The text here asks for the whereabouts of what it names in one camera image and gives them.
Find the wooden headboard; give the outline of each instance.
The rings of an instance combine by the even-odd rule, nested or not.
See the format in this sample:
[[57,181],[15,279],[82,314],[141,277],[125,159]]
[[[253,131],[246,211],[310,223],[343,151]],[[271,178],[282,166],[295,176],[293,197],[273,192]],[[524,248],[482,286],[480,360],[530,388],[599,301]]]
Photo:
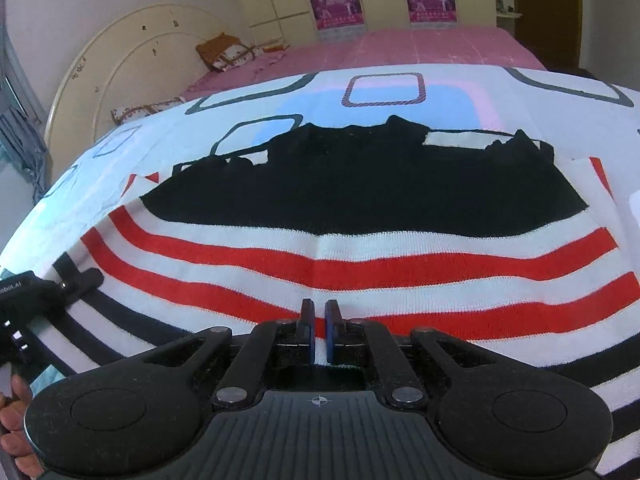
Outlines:
[[49,113],[51,181],[114,128],[112,109],[170,99],[205,75],[195,46],[224,28],[206,10],[159,4],[98,33],[66,72]]

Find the finger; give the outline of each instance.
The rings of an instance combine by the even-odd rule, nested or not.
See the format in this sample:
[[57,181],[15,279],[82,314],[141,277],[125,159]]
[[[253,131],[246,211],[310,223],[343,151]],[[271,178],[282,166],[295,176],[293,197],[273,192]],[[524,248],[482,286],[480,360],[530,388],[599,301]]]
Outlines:
[[0,437],[0,446],[13,456],[26,456],[33,453],[24,431],[15,431],[15,433],[3,435]]
[[27,405],[22,400],[16,400],[0,410],[0,423],[9,431],[19,431],[24,422],[24,412]]
[[20,471],[22,471],[25,475],[30,476],[31,478],[37,478],[42,473],[44,473],[44,469],[40,465],[38,458],[33,453],[27,456],[16,458],[15,465],[18,466],[18,469]]
[[11,390],[14,392],[18,399],[22,400],[25,404],[29,404],[33,399],[33,393],[31,393],[31,387],[27,384],[22,377],[14,375],[11,378]]

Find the curtain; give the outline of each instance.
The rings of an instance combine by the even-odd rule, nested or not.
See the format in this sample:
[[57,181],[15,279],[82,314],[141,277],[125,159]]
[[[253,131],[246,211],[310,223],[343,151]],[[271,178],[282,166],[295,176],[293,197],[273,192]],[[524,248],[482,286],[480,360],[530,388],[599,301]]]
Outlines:
[[0,73],[0,144],[12,165],[33,185],[33,203],[36,204],[47,190],[47,147],[27,115],[11,104],[6,84],[6,53],[4,39],[5,4],[0,0],[0,47],[2,66]]

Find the square pattern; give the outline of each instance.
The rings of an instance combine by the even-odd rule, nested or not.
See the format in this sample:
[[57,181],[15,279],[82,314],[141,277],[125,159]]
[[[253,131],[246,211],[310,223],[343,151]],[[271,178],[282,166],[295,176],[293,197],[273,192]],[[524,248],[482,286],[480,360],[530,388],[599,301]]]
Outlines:
[[[353,94],[354,89],[357,90],[356,85],[359,80],[364,78],[386,78],[391,76],[412,76],[416,79],[416,91],[417,97],[413,99],[404,99],[404,100],[395,100],[395,101],[372,101],[372,102],[353,102],[351,101],[351,95]],[[393,95],[394,87],[387,86],[383,89],[388,92],[389,95]],[[347,108],[355,108],[355,107],[365,107],[365,106],[398,106],[398,105],[417,105],[421,102],[424,102],[427,99],[427,89],[424,84],[424,77],[422,74],[417,72],[401,72],[401,73],[391,73],[391,74],[362,74],[357,75],[351,78],[349,81],[349,85],[344,92],[344,96],[342,97],[342,106],[346,106]]]

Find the knit fabric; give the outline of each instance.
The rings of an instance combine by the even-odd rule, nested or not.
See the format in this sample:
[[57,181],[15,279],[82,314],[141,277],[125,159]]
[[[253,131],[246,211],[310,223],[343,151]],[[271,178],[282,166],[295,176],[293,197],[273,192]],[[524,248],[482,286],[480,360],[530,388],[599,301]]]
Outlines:
[[586,201],[610,201],[602,166],[566,172],[587,190],[578,194],[553,148],[523,132],[485,149],[437,146],[429,134],[397,117],[308,124],[178,165],[164,182],[133,176],[128,187],[153,189],[49,273],[97,267],[104,285],[36,320],[30,336],[70,375],[209,326],[246,333],[293,318],[303,298],[322,316],[335,299],[346,318],[399,334],[433,326],[594,388],[614,419],[598,470],[636,478],[640,285],[616,220]]

